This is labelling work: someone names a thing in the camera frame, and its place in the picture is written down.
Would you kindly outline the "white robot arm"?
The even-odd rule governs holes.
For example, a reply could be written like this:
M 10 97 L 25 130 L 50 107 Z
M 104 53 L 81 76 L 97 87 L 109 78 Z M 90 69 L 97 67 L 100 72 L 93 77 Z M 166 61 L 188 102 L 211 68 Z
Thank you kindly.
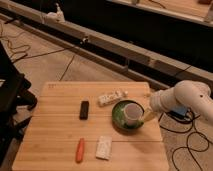
M 213 125 L 213 99 L 210 95 L 211 89 L 206 83 L 192 80 L 180 81 L 174 87 L 159 90 L 150 95 L 146 120 L 152 120 L 154 113 L 186 107 L 204 116 Z

